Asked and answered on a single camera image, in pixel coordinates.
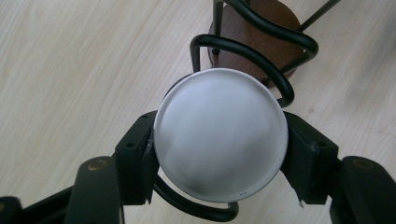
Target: wood grain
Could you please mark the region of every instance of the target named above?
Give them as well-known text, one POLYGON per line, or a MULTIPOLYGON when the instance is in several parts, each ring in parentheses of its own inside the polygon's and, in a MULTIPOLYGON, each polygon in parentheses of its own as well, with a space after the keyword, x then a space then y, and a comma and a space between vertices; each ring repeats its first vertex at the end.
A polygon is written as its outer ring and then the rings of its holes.
MULTIPOLYGON (((281 2, 304 21, 325 1, 281 2)), ((393 177, 395 10, 393 0, 341 1, 308 28, 319 54, 290 79, 296 99, 286 109, 331 138, 340 158, 367 157, 393 177)), ((1 1, 0 195, 27 206, 73 185, 85 160, 111 155, 191 73, 190 41, 211 17, 209 0, 1 1)), ((279 173, 233 223, 331 223, 329 202, 303 209, 279 173)), ((125 210, 127 223, 208 223, 158 195, 125 210)))

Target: white lid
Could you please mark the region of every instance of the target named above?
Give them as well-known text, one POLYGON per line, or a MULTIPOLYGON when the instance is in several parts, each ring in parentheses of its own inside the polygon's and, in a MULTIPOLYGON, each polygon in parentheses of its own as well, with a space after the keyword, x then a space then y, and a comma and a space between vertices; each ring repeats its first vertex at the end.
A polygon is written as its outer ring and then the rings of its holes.
POLYGON ((186 77, 169 91, 154 122, 163 171, 200 200, 229 203, 267 185, 288 145, 285 116, 253 77, 215 68, 186 77))

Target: round lid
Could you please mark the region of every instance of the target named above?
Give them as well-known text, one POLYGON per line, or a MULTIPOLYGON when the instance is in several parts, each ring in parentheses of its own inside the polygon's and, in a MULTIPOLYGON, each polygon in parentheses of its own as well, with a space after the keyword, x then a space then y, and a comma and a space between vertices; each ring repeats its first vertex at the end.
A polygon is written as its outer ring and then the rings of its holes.
POLYGON ((229 203, 267 185, 286 154, 288 126, 271 92, 253 77, 216 68, 184 78, 154 122, 163 171, 200 200, 229 203))

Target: brown object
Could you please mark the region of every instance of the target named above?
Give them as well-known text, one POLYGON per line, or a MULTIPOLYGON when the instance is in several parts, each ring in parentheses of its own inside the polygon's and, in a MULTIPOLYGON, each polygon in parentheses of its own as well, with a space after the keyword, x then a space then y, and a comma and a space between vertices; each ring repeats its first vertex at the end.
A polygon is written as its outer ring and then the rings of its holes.
MULTIPOLYGON (((300 26, 292 11, 276 0, 251 0, 250 6, 262 17, 273 23, 293 30, 300 26)), ((209 33, 214 34, 213 25, 210 27, 209 33)), ((293 44, 269 36, 251 26, 230 6, 225 6, 223 9, 221 36, 254 48, 268 58, 277 68, 281 68, 304 52, 303 49, 293 44)), ((208 48, 208 54, 212 67, 239 70, 254 76, 259 81, 263 81, 268 87, 273 86, 268 76, 258 66, 239 55, 225 50, 222 50, 219 55, 215 55, 212 53, 212 48, 208 48)), ((290 77, 294 71, 289 72, 286 77, 290 77)))

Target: light wood surface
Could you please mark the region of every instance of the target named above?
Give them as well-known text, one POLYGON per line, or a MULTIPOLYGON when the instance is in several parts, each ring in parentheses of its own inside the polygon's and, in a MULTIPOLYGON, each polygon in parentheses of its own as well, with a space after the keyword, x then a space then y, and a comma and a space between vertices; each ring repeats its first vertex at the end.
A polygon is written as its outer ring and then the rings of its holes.
MULTIPOLYGON (((325 0, 282 0, 300 21, 325 0)), ((396 2, 344 0, 305 33, 320 46, 290 82, 299 115, 339 147, 396 177, 396 2)), ((0 2, 0 195, 23 206, 73 185, 87 159, 111 155, 138 116, 192 72, 189 44, 206 33, 212 1, 0 2)), ((205 49, 203 68, 209 67, 205 49)), ((240 203, 233 223, 331 223, 299 205, 279 173, 240 203)), ((208 223, 158 195, 127 223, 208 223)))

